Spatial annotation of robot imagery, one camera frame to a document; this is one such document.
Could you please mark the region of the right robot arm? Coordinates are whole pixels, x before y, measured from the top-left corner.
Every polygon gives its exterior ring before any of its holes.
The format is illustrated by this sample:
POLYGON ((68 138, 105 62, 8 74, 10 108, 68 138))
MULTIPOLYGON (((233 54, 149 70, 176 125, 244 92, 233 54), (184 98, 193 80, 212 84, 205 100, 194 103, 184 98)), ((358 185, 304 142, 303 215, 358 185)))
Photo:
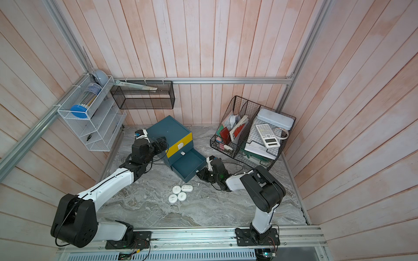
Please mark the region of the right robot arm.
POLYGON ((274 211, 286 196, 285 187, 261 165, 241 174, 230 174, 220 158, 210 156, 207 166, 197 171, 204 182, 217 184, 219 190, 245 190, 256 206, 249 228, 236 228, 238 246, 280 245, 279 230, 272 225, 274 211))

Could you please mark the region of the white round earphone case top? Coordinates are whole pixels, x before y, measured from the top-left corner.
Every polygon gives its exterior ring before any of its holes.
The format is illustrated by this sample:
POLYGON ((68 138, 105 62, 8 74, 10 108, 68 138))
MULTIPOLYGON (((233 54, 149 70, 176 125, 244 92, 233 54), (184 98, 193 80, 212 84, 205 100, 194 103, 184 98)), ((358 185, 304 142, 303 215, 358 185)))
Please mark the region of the white round earphone case top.
POLYGON ((178 195, 179 193, 182 192, 182 189, 181 189, 180 186, 174 186, 173 189, 172 189, 172 192, 173 192, 173 194, 178 195))

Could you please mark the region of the white oval earphone case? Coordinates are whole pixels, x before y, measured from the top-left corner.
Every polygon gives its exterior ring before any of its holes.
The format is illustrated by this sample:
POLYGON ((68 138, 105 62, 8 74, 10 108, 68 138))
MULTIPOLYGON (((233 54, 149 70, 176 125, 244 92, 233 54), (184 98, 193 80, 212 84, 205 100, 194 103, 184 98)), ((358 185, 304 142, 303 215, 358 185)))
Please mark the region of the white oval earphone case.
POLYGON ((193 191, 193 186, 185 184, 181 187, 181 191, 182 192, 192 192, 193 191))

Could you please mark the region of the yellow top drawer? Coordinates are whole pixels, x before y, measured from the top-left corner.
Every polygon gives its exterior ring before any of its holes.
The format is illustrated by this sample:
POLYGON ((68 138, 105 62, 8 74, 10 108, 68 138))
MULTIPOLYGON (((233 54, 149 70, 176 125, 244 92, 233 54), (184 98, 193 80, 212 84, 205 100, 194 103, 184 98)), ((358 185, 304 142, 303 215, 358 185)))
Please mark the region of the yellow top drawer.
POLYGON ((193 141, 193 133, 188 133, 185 137, 174 143, 173 145, 170 145, 167 149, 167 157, 170 158, 175 153, 180 151, 181 149, 185 148, 186 145, 188 145, 190 142, 193 141))

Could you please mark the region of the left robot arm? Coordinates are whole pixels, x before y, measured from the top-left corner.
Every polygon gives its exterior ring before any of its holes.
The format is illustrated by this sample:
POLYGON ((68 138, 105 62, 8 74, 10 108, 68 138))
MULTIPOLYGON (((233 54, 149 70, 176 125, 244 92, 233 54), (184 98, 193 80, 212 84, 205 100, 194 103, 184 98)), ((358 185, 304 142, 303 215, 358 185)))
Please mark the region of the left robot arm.
POLYGON ((131 154, 113 174, 83 192, 61 198, 51 236, 56 241, 62 240, 62 246, 83 248, 93 241, 107 241, 116 249, 135 247, 132 225, 123 221, 100 223, 96 214, 110 198, 149 172, 155 156, 164 158, 167 151, 165 137, 136 138, 131 154))

